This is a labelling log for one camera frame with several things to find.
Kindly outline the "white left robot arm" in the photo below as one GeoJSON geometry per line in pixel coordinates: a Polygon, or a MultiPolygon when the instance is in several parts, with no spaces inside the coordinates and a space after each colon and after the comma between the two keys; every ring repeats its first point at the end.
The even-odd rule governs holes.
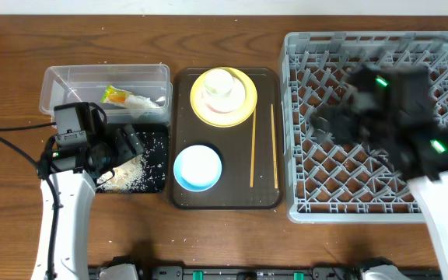
{"type": "Polygon", "coordinates": [[[48,139],[38,161],[43,215],[32,279],[89,278],[89,218],[100,178],[143,152],[129,124],[48,139]]]}

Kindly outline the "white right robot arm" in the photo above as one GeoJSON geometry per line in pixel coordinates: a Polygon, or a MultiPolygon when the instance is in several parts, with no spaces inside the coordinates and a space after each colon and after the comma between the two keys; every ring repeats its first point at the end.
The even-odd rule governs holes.
{"type": "Polygon", "coordinates": [[[425,67],[363,65],[348,76],[352,100],[310,117],[317,142],[383,149],[425,218],[441,276],[448,279],[448,127],[434,118],[425,67]]]}

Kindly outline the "light blue bowl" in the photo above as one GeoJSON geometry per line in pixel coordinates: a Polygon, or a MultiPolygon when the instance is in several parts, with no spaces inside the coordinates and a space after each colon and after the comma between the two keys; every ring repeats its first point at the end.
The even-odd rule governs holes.
{"type": "Polygon", "coordinates": [[[219,154],[206,145],[191,145],[176,157],[173,175],[185,190],[202,192],[212,188],[222,174],[219,154]]]}

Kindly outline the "plastic wrapper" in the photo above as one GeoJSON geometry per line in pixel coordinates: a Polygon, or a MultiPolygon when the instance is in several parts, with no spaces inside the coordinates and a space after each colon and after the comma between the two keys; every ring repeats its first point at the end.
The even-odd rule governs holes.
{"type": "Polygon", "coordinates": [[[151,101],[148,97],[137,96],[127,90],[108,86],[100,100],[102,103],[112,104],[126,109],[130,115],[139,117],[144,113],[159,110],[161,106],[151,101]]]}

